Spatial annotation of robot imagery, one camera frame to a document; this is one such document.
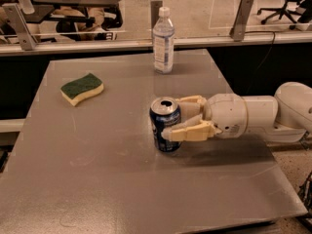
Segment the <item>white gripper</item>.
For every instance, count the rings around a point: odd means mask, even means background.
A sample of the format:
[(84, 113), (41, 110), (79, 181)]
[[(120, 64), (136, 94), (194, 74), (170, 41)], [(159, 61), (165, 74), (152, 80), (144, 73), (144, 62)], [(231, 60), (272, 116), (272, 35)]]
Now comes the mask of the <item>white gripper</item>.
[[(236, 138), (247, 127), (246, 103), (235, 94), (217, 94), (208, 100), (202, 96), (181, 97), (175, 101), (180, 107), (181, 120), (185, 122), (166, 127), (161, 133), (165, 140), (204, 141), (215, 135)], [(207, 120), (202, 115), (205, 105)]]

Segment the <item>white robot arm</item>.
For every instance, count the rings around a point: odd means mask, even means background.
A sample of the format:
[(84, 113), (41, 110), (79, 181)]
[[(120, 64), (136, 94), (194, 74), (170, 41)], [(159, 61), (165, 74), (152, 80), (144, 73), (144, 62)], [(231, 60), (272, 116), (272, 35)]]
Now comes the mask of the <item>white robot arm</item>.
[(312, 88), (297, 82), (282, 84), (273, 96), (216, 94), (176, 102), (182, 122), (162, 131), (170, 141), (255, 135), (266, 141), (296, 142), (312, 133)]

